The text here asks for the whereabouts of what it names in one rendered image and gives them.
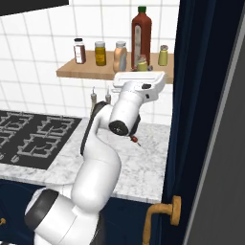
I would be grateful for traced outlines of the black range hood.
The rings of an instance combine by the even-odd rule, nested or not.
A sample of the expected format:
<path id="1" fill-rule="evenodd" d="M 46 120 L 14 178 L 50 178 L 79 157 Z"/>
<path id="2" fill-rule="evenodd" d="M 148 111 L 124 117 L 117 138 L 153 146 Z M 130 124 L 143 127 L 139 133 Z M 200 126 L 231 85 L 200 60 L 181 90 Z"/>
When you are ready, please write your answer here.
<path id="1" fill-rule="evenodd" d="M 0 16 L 66 6 L 69 0 L 0 0 Z"/>

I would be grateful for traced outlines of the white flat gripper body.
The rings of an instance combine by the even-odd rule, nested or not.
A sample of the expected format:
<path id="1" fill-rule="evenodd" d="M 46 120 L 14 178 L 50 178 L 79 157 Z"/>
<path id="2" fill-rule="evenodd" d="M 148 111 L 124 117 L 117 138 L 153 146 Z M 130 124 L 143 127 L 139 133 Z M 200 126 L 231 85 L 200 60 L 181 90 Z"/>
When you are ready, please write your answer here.
<path id="1" fill-rule="evenodd" d="M 156 84 L 157 82 L 164 80 L 164 72 L 119 72 L 114 76 L 113 86 L 115 88 L 121 88 L 126 82 L 137 81 Z"/>

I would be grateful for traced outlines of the black gas hob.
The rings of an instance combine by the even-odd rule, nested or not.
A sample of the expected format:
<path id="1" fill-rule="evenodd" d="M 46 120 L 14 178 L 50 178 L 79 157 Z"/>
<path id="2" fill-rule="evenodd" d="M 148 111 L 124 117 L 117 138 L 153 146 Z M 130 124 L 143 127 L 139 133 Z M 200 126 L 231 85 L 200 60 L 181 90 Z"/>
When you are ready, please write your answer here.
<path id="1" fill-rule="evenodd" d="M 47 170 L 80 118 L 0 110 L 0 164 Z"/>

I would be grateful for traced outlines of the brown spice jar black lid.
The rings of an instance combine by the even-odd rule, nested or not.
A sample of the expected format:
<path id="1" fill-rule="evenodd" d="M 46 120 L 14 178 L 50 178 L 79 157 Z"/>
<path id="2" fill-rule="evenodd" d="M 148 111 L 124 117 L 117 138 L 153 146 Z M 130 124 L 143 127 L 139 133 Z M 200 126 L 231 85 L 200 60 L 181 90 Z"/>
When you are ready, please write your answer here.
<path id="1" fill-rule="evenodd" d="M 77 64 L 84 64 L 86 62 L 85 46 L 82 38 L 75 38 L 74 52 Z"/>

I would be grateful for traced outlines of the grey cabinet panel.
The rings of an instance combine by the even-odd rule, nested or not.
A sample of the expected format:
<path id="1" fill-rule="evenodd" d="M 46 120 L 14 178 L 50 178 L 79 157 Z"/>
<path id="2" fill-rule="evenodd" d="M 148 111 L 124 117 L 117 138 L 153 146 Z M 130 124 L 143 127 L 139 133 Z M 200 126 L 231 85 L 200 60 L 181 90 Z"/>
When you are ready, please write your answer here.
<path id="1" fill-rule="evenodd" d="M 184 245 L 245 245 L 245 16 Z"/>

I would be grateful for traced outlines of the pale orange bottle grey cap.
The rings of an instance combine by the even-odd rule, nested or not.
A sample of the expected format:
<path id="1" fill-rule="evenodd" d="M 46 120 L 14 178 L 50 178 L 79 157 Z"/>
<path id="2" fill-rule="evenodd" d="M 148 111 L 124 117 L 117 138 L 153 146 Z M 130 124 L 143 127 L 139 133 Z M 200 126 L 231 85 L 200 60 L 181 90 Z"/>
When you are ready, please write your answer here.
<path id="1" fill-rule="evenodd" d="M 115 73 L 123 72 L 126 69 L 126 42 L 125 41 L 117 41 L 116 49 L 114 51 L 114 63 L 113 70 Z"/>

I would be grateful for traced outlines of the navy base cabinet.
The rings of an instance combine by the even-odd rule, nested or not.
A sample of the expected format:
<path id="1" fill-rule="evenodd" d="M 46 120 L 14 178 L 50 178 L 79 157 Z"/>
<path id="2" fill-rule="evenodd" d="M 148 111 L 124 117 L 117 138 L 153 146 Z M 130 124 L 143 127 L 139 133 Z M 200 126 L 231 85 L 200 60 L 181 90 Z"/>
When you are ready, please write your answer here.
<path id="1" fill-rule="evenodd" d="M 33 232 L 24 222 L 24 212 L 34 192 L 41 186 L 0 179 L 0 243 L 33 245 Z M 102 215 L 105 220 L 105 245 L 142 245 L 149 204 L 111 197 Z"/>

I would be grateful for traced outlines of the tall red sauce bottle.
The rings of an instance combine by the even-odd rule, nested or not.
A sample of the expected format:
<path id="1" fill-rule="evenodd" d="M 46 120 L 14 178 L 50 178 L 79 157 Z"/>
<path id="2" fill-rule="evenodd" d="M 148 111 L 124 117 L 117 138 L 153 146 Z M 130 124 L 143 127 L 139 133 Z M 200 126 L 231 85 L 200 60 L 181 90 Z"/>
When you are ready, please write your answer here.
<path id="1" fill-rule="evenodd" d="M 131 25 L 131 67 L 138 65 L 141 55 L 150 64 L 150 42 L 152 21 L 146 15 L 146 6 L 138 7 L 138 14 L 133 18 Z"/>

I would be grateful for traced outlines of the small yellow-green shaker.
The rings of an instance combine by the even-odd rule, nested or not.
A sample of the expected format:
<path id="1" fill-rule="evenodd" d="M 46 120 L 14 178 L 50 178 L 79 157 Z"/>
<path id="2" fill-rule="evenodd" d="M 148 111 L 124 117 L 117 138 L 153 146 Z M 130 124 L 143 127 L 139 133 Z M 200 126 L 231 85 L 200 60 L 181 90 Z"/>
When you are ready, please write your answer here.
<path id="1" fill-rule="evenodd" d="M 146 56 L 141 55 L 138 59 L 138 65 L 137 65 L 137 70 L 138 71 L 146 71 L 148 68 L 147 61 L 146 61 Z"/>

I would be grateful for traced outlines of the navy cabinet door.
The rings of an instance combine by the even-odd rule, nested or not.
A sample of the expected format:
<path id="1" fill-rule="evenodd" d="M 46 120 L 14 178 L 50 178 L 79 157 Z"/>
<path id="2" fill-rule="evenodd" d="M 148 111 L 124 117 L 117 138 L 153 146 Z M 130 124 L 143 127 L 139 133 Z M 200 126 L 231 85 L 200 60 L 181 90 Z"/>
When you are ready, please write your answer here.
<path id="1" fill-rule="evenodd" d="M 180 0 L 173 108 L 162 201 L 182 198 L 180 223 L 162 219 L 159 245 L 182 245 L 245 0 Z"/>

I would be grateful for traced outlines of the wooden wall shelf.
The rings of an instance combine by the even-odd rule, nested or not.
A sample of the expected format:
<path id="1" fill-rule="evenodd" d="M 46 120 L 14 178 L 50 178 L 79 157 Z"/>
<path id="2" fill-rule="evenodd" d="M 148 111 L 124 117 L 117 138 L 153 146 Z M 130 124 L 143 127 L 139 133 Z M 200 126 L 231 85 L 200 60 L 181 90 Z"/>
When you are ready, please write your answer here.
<path id="1" fill-rule="evenodd" d="M 150 64 L 154 71 L 164 71 L 167 74 L 167 84 L 173 83 L 174 70 L 174 54 L 168 55 L 167 66 L 158 65 L 158 53 L 150 54 Z M 76 64 L 74 59 L 70 60 L 62 67 L 56 70 L 56 75 L 60 78 L 91 78 L 112 80 L 114 78 L 113 71 L 114 53 L 106 52 L 106 65 L 97 66 L 95 60 L 95 52 L 86 52 L 86 62 L 84 64 Z"/>

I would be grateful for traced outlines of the yellow jar grey lid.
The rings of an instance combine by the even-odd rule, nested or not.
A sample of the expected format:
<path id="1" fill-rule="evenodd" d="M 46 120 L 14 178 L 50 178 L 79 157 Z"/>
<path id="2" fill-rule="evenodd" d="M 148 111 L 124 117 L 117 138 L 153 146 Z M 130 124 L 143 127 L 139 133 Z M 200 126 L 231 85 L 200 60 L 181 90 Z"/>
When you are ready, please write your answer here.
<path id="1" fill-rule="evenodd" d="M 106 51 L 104 41 L 95 42 L 95 58 L 96 64 L 98 66 L 104 66 L 106 64 Z"/>

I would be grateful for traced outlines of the yellow-green shaker grey top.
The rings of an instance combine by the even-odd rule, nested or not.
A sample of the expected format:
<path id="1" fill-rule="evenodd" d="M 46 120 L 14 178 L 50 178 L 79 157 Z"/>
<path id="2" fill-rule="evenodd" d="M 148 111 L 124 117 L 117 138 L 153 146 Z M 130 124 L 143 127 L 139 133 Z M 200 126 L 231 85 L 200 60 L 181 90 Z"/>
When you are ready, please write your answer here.
<path id="1" fill-rule="evenodd" d="M 159 53 L 158 64 L 160 66 L 167 66 L 168 46 L 162 45 Z"/>

